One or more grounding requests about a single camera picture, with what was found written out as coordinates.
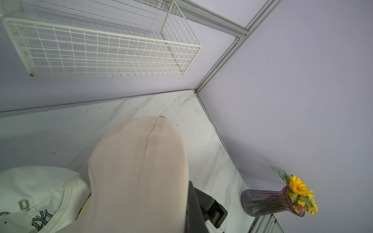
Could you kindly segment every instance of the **white wire basket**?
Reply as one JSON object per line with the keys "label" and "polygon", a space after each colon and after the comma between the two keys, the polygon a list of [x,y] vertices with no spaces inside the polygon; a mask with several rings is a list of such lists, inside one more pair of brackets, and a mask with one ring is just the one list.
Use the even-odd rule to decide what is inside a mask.
{"label": "white wire basket", "polygon": [[201,44],[174,0],[3,0],[31,76],[184,74]]}

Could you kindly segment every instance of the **bouquet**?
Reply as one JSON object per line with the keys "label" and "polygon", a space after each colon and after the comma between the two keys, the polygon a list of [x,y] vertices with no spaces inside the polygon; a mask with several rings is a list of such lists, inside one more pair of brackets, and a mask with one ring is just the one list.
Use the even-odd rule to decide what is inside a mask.
{"label": "bouquet", "polygon": [[297,176],[286,174],[286,172],[279,167],[273,165],[269,167],[287,184],[288,195],[295,211],[308,211],[309,215],[315,215],[316,212],[319,211],[313,199],[316,195],[312,190],[309,191],[307,189],[307,185],[305,185],[301,179],[298,179]]}

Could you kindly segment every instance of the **marble floor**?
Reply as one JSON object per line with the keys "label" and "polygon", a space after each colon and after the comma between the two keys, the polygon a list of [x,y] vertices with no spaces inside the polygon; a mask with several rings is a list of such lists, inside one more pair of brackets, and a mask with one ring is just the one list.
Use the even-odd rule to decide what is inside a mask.
{"label": "marble floor", "polygon": [[239,201],[247,185],[192,90],[6,115],[0,114],[0,171],[23,165],[67,167],[87,182],[89,157],[106,133],[129,119],[166,116],[184,136],[189,179],[228,210],[221,230],[250,229],[254,217],[244,213]]}

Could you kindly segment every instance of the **ribbed vase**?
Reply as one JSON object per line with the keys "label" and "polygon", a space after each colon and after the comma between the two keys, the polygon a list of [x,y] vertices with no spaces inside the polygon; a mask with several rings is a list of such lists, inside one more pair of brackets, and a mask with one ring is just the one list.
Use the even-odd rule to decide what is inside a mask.
{"label": "ribbed vase", "polygon": [[241,194],[241,204],[245,212],[253,217],[286,210],[297,216],[304,216],[304,210],[294,210],[287,192],[287,186],[285,186],[281,191],[247,189]]}

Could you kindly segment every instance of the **white wall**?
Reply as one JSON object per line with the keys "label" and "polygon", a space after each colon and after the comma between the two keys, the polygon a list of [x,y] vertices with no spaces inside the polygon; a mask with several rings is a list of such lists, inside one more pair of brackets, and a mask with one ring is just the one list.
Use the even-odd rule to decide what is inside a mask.
{"label": "white wall", "polygon": [[30,77],[0,23],[0,111],[192,89],[235,40],[189,22],[202,49],[185,75]]}
{"label": "white wall", "polygon": [[252,189],[298,175],[319,213],[286,233],[371,232],[373,1],[284,0],[201,91]]}

